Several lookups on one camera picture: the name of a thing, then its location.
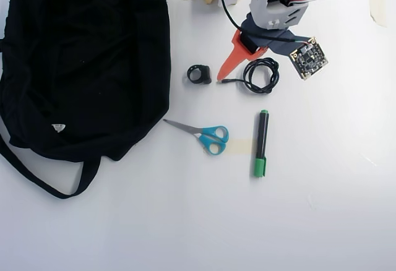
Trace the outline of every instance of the blue scissors handle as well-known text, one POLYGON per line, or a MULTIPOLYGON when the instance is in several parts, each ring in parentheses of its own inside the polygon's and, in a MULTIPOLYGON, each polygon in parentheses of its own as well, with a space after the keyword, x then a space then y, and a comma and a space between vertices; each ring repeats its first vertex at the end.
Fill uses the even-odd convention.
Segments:
POLYGON ((211 155, 219 155, 219 154, 223 153, 226 148, 226 144, 224 142, 218 141, 215 139, 211 139, 207 135, 201 135, 199 137, 199 140, 202 142, 205 149, 211 155))
POLYGON ((211 155, 223 153, 230 138, 228 129, 223 126, 203 128, 201 134, 199 140, 211 155))
POLYGON ((202 129, 201 134, 213 137, 214 139, 217 139, 223 143, 227 143, 228 139, 230 138, 230 133, 228 132, 228 129, 224 126, 205 127, 202 129))

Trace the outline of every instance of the masking tape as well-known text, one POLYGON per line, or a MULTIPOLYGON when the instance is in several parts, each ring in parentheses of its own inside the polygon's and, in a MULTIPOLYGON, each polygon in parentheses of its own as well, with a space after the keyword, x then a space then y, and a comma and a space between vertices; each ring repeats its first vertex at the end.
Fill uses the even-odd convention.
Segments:
POLYGON ((256 139, 230 139, 224 154, 227 155, 252 155, 256 152, 256 139))
POLYGON ((370 0, 370 14, 378 25, 387 27, 386 0, 370 0))

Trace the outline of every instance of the scissors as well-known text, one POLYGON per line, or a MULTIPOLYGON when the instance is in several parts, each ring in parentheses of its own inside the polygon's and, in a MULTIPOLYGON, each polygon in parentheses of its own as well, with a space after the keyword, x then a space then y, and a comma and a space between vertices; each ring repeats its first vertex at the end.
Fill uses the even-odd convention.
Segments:
POLYGON ((230 135, 226 127, 217 126, 204 127, 199 129, 197 127, 191 127, 185 124, 177 123, 176 121, 169 121, 167 119, 164 119, 164 121, 192 135, 200 134, 198 140, 200 140, 200 142, 204 145, 206 151, 208 151, 208 153, 210 153, 211 155, 219 155, 223 153, 226 148, 226 143, 228 142, 228 138, 230 135))

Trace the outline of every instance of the black wire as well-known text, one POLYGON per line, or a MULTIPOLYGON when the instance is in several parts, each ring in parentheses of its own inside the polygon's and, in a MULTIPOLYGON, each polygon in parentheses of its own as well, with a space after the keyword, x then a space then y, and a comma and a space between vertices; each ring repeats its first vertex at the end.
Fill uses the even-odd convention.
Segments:
POLYGON ((227 15, 228 19, 230 20, 230 22, 234 25, 234 27, 236 27, 239 31, 241 31, 242 33, 248 34, 252 37, 256 37, 256 38, 260 38, 260 39, 266 39, 266 40, 273 40, 273 41, 280 41, 280 42, 288 42, 288 43, 294 43, 297 42, 297 40, 294 39, 288 39, 288 38, 278 38, 278 37, 270 37, 270 36, 264 36, 264 35, 260 35, 260 34, 256 34, 256 33, 252 33, 248 30, 245 30, 244 28, 240 27, 232 18, 232 16, 230 15, 230 13, 228 12, 227 7, 225 6, 225 2, 224 0, 222 0, 222 5, 225 11, 225 14, 227 15))
POLYGON ((246 87, 254 93, 264 94, 264 93, 272 93, 273 88, 278 84, 279 81, 279 63, 274 61, 272 58, 265 59, 256 59, 255 61, 250 62, 245 70, 243 71, 243 79, 223 79, 222 83, 227 84, 228 82, 243 82, 246 87), (270 68, 272 71, 272 76, 270 83, 265 87, 258 87, 257 85, 252 83, 252 78, 254 71, 257 67, 265 66, 270 68))

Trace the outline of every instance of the black ring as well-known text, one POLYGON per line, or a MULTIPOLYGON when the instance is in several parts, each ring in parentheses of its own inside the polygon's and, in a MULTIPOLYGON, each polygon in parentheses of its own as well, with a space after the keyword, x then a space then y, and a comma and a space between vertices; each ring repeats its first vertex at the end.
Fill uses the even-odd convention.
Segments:
POLYGON ((193 65, 187 71, 187 77, 193 84, 210 84, 212 79, 210 78, 210 68, 204 65, 193 65), (191 79, 191 73, 194 70, 199 70, 200 77, 196 80, 191 79))

